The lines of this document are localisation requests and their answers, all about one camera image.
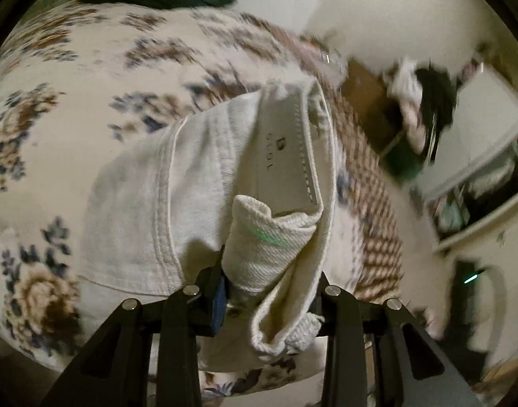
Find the white pants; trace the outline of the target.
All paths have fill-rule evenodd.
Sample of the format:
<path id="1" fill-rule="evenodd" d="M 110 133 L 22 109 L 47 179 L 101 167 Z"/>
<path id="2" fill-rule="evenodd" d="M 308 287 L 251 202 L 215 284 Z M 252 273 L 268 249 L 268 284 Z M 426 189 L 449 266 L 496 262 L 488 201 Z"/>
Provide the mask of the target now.
<path id="1" fill-rule="evenodd" d="M 320 368 L 321 275 L 347 289 L 360 271 L 357 219 L 336 194 L 338 144 L 313 78 L 267 84 L 152 133 L 104 166 L 78 256 L 85 328 L 126 298 L 154 302 L 220 265 L 229 281 L 206 371 L 293 356 Z"/>

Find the cardboard box by nightstand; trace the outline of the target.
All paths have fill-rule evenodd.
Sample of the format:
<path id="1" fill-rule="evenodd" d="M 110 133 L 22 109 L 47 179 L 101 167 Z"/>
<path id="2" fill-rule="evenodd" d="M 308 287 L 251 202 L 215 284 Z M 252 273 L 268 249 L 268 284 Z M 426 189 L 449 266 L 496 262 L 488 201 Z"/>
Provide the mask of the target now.
<path id="1" fill-rule="evenodd" d="M 371 147 L 384 155 L 403 136 L 399 103 L 387 96 L 387 88 L 365 65 L 351 58 L 342 94 L 356 113 L 356 119 Z"/>

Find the floral bed quilt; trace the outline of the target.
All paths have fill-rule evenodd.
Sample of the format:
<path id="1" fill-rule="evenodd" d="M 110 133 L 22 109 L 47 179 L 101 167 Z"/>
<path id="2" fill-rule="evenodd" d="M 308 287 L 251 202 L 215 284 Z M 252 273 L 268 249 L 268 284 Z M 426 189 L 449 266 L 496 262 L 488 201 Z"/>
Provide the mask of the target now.
<path id="1" fill-rule="evenodd" d="M 80 302 L 85 210 L 101 169 L 181 119 L 267 84 L 313 78 L 269 32 L 214 8 L 63 5 L 0 50 L 0 335 L 64 370 L 92 336 Z M 293 356 L 237 372 L 200 368 L 209 396 L 320 373 Z"/>

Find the white wardrobe shelf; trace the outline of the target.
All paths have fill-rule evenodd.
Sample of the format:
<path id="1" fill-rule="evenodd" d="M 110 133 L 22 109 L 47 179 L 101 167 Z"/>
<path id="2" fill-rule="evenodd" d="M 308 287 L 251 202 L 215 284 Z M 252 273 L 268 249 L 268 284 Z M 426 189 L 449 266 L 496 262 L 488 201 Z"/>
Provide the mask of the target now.
<path id="1" fill-rule="evenodd" d="M 415 186 L 436 252 L 518 205 L 518 93 L 487 62 L 474 65 L 459 88 L 453 123 Z"/>

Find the chair with clothes pile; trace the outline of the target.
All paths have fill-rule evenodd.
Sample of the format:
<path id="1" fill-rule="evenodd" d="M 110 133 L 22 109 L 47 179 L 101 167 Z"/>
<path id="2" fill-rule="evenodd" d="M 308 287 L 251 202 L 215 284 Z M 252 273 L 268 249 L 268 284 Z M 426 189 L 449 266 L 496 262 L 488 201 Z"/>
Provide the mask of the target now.
<path id="1" fill-rule="evenodd" d="M 432 63 L 401 58 L 382 75 L 389 124 L 398 128 L 394 143 L 383 151 L 390 175 L 405 183 L 436 162 L 440 138 L 453 124 L 457 87 L 448 71 Z"/>

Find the brown checkered blanket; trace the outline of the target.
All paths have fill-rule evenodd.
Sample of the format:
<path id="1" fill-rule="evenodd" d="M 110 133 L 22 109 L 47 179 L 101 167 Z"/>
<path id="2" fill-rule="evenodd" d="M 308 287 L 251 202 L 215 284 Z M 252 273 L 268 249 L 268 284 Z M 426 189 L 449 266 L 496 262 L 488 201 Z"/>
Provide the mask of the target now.
<path id="1" fill-rule="evenodd" d="M 331 109 L 336 142 L 342 148 L 342 166 L 350 178 L 345 188 L 349 194 L 349 208 L 356 213 L 364 238 L 364 264 L 356 284 L 356 297 L 373 303 L 398 297 L 403 277 L 402 241 L 388 188 L 379 168 L 379 157 L 358 123 L 350 101 L 295 34 L 247 13 L 241 18 L 269 32 L 295 56 L 305 73 L 318 79 Z"/>

